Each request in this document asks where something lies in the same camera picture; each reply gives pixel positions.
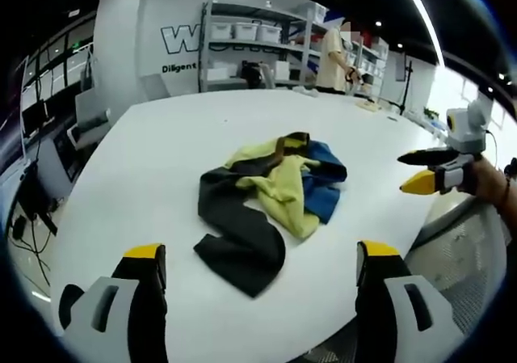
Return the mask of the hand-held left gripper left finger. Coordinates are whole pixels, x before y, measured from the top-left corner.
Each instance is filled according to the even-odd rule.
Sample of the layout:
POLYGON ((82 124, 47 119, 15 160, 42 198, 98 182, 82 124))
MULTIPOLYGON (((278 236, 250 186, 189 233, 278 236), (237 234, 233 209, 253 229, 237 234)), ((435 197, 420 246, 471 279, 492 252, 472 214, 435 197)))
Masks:
POLYGON ((111 276, 68 284, 58 315, 64 346, 80 362, 167 362, 166 247, 124 253, 111 276))

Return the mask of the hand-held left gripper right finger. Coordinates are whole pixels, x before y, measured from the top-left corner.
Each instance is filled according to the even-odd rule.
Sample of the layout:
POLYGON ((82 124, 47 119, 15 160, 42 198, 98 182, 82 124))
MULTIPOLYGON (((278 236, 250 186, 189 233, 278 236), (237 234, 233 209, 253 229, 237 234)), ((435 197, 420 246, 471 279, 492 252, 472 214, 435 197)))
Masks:
POLYGON ((452 305, 396 248, 357 243, 356 362, 444 362, 463 332, 452 305))

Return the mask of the person's right hand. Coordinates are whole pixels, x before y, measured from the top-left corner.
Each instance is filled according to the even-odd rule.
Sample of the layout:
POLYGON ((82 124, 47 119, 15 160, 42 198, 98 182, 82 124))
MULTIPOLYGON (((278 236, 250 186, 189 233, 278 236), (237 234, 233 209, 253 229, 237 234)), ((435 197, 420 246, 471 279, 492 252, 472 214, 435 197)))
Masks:
POLYGON ((469 167, 468 179, 462 190, 495 207, 502 207, 509 194, 509 182, 501 171, 481 158, 469 167))

